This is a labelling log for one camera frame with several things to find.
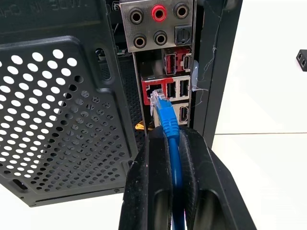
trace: white surface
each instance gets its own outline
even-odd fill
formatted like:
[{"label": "white surface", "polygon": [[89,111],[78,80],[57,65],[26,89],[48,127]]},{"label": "white surface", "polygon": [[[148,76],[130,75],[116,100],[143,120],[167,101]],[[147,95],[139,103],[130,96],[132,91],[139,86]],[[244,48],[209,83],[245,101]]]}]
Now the white surface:
[{"label": "white surface", "polygon": [[307,132],[307,0],[244,0],[216,133]]},{"label": "white surface", "polygon": [[307,229],[306,143],[307,134],[215,136],[258,230]]}]

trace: metal panel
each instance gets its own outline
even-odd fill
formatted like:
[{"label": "metal panel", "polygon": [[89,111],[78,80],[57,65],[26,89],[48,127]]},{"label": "metal panel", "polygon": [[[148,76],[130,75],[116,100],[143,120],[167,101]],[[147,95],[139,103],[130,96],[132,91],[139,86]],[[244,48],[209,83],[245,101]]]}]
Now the metal panel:
[{"label": "metal panel", "polygon": [[[192,26],[193,19],[193,1],[182,0],[180,2],[185,3],[189,8],[189,14],[184,19],[179,19],[174,15],[174,8],[179,3],[178,0],[135,0],[135,1],[121,1],[120,7],[125,27],[125,34],[128,44],[129,52],[137,52],[151,49],[160,49],[173,47],[175,45],[175,26],[179,25],[189,25]],[[155,22],[151,16],[152,8],[157,5],[162,4],[165,6],[167,11],[167,16],[164,22]],[[144,19],[142,23],[135,25],[130,21],[130,14],[134,8],[139,8],[142,10]],[[157,31],[164,31],[167,34],[167,42],[165,45],[159,46],[154,42],[154,34]],[[135,35],[143,34],[147,41],[144,48],[136,48],[133,40]]]}]

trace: ventilation hole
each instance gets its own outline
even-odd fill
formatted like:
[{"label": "ventilation hole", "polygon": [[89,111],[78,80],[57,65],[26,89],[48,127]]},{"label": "ventilation hole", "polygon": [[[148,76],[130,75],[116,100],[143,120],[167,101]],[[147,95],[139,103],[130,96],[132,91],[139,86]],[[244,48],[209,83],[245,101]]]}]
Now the ventilation hole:
[{"label": "ventilation hole", "polygon": [[62,107],[66,107],[66,102],[64,102],[64,101],[59,101],[59,106],[62,106]]},{"label": "ventilation hole", "polygon": [[75,102],[78,105],[82,105],[83,104],[83,100],[81,100],[81,99],[76,99]]},{"label": "ventilation hole", "polygon": [[30,138],[23,138],[24,142],[30,142]]},{"label": "ventilation hole", "polygon": [[8,140],[8,143],[9,143],[10,145],[14,145],[14,144],[16,144],[16,142],[15,142],[15,141],[13,141],[13,140]]},{"label": "ventilation hole", "polygon": [[77,60],[70,57],[69,59],[67,59],[67,64],[69,64],[72,67],[75,67],[77,65]]},{"label": "ventilation hole", "polygon": [[8,72],[10,72],[11,74],[16,75],[16,74],[18,74],[18,69],[15,68],[14,66],[9,66],[8,67]]},{"label": "ventilation hole", "polygon": [[54,102],[56,100],[54,96],[51,96],[51,95],[46,96],[46,99],[50,102]]},{"label": "ventilation hole", "polygon": [[29,102],[32,103],[32,104],[37,104],[38,103],[38,100],[34,97],[30,97],[29,98]]},{"label": "ventilation hole", "polygon": [[63,96],[64,96],[67,100],[69,100],[69,99],[72,98],[71,94],[68,93],[68,92],[64,93]]},{"label": "ventilation hole", "polygon": [[8,83],[8,84],[13,84],[14,83],[14,79],[8,76],[3,77],[3,80]]},{"label": "ventilation hole", "polygon": [[1,127],[2,127],[2,128],[9,128],[9,127],[10,127],[10,125],[9,125],[9,124],[7,124],[7,123],[1,123]]},{"label": "ventilation hole", "polygon": [[40,116],[46,116],[46,113],[44,111],[38,111],[37,114]]},{"label": "ventilation hole", "polygon": [[33,77],[31,74],[25,73],[23,77],[26,81],[33,81]]},{"label": "ventilation hole", "polygon": [[29,89],[29,86],[25,83],[20,83],[19,84],[19,87],[22,89],[22,90],[28,90]]},{"label": "ventilation hole", "polygon": [[11,91],[10,88],[5,85],[0,86],[0,90],[6,93],[9,93]]},{"label": "ventilation hole", "polygon": [[40,90],[33,90],[33,93],[34,95],[39,96],[39,97],[43,95],[43,92],[41,92]]},{"label": "ventilation hole", "polygon": [[33,129],[33,130],[37,130],[38,127],[36,125],[30,125],[30,128]]},{"label": "ventilation hole", "polygon": [[37,118],[37,117],[34,118],[33,121],[34,121],[35,123],[38,123],[38,124],[42,123],[42,120],[39,119],[39,118]]},{"label": "ventilation hole", "polygon": [[66,77],[68,77],[68,76],[71,75],[71,71],[70,71],[69,69],[67,69],[67,68],[63,68],[63,69],[61,70],[61,73],[62,73],[64,76],[66,76]]},{"label": "ventilation hole", "polygon": [[24,119],[29,119],[30,115],[23,113],[23,114],[21,114],[21,117],[24,118]]},{"label": "ventilation hole", "polygon": [[65,85],[65,80],[63,79],[63,78],[57,78],[56,79],[56,82],[57,82],[57,84],[59,84],[59,85]]},{"label": "ventilation hole", "polygon": [[48,61],[47,65],[51,68],[51,69],[56,69],[58,67],[57,63],[55,61]]},{"label": "ventilation hole", "polygon": [[37,72],[38,71],[37,65],[33,64],[33,63],[28,64],[28,69],[31,70],[32,72]]},{"label": "ventilation hole", "polygon": [[14,120],[11,116],[5,116],[4,119],[7,120],[7,121],[13,121]]},{"label": "ventilation hole", "polygon": [[68,122],[65,121],[65,120],[62,120],[62,121],[61,121],[61,124],[64,125],[64,126],[66,126],[66,125],[68,125]]},{"label": "ventilation hole", "polygon": [[47,104],[47,103],[42,103],[42,107],[43,107],[44,109],[50,109],[50,105]]},{"label": "ventilation hole", "polygon": [[43,128],[43,129],[41,130],[41,132],[44,133],[44,134],[49,133],[49,131],[48,131],[47,129],[45,129],[45,128]]},{"label": "ventilation hole", "polygon": [[50,122],[46,122],[45,125],[46,125],[47,127],[49,127],[49,128],[53,127],[53,124],[50,123]]},{"label": "ventilation hole", "polygon": [[62,59],[64,57],[64,54],[62,51],[60,51],[59,49],[55,49],[52,52],[53,56],[57,59]]},{"label": "ventilation hole", "polygon": [[26,145],[26,144],[23,144],[23,143],[19,144],[18,146],[19,146],[20,148],[26,148],[26,147],[27,147],[27,145]]},{"label": "ventilation hole", "polygon": [[43,71],[42,75],[44,78],[47,78],[47,79],[52,78],[52,74],[49,71]]},{"label": "ventilation hole", "polygon": [[10,147],[10,146],[4,146],[4,149],[7,150],[7,151],[11,151],[11,150],[12,150],[12,147]]},{"label": "ventilation hole", "polygon": [[70,91],[73,91],[73,92],[75,92],[75,91],[77,91],[77,86],[75,86],[75,85],[69,85],[69,90]]},{"label": "ventilation hole", "polygon": [[56,121],[56,120],[57,120],[57,117],[52,115],[52,116],[49,117],[49,119],[50,119],[51,121]]},{"label": "ventilation hole", "polygon": [[31,131],[26,131],[26,135],[28,135],[28,136],[33,136],[34,135],[34,133],[33,132],[31,132]]},{"label": "ventilation hole", "polygon": [[46,88],[48,86],[47,83],[43,80],[39,80],[37,84],[42,88]]},{"label": "ventilation hole", "polygon": [[17,64],[17,65],[21,65],[23,63],[23,60],[21,57],[17,56],[17,55],[13,55],[11,57],[12,61]]},{"label": "ventilation hole", "polygon": [[14,139],[17,139],[19,137],[17,134],[14,134],[14,133],[12,133],[10,136],[11,138],[14,138]]},{"label": "ventilation hole", "polygon": [[59,93],[59,88],[58,87],[52,87],[51,88],[51,91],[55,94],[58,94]]},{"label": "ventilation hole", "polygon": [[26,111],[28,111],[28,112],[33,112],[33,111],[34,111],[34,108],[33,108],[32,106],[29,106],[29,105],[26,105],[26,106],[24,107],[24,109],[25,109]]},{"label": "ventilation hole", "polygon": [[41,62],[44,60],[43,56],[40,53],[34,52],[32,57],[35,61]]}]

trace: ethernet cable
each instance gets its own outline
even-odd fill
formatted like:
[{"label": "ethernet cable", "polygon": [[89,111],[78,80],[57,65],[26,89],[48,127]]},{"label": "ethernet cable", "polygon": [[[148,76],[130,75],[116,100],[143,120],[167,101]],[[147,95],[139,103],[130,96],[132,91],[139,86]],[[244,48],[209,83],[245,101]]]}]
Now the ethernet cable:
[{"label": "ethernet cable", "polygon": [[182,203],[182,170],[181,160],[178,150],[179,145],[179,126],[174,108],[169,100],[166,99],[161,89],[154,90],[150,98],[151,114],[157,110],[160,124],[163,127],[169,145],[169,156],[172,170],[173,181],[173,230],[184,230],[184,207]]}]

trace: slot opening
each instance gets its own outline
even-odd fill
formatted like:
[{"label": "slot opening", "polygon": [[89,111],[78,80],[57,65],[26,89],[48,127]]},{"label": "slot opening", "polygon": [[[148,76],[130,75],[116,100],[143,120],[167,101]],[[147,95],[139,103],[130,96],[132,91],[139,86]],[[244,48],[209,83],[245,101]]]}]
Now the slot opening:
[{"label": "slot opening", "polygon": [[176,82],[167,84],[167,97],[168,98],[176,97]]},{"label": "slot opening", "polygon": [[27,186],[25,186],[20,180],[14,179],[13,182],[22,190],[28,190]]},{"label": "slot opening", "polygon": [[180,81],[180,97],[186,97],[189,95],[189,80]]},{"label": "slot opening", "polygon": [[190,69],[190,57],[189,56],[184,56],[183,58],[183,69]]},{"label": "slot opening", "polygon": [[189,109],[186,106],[180,108],[179,120],[181,123],[188,121],[188,112]]}]

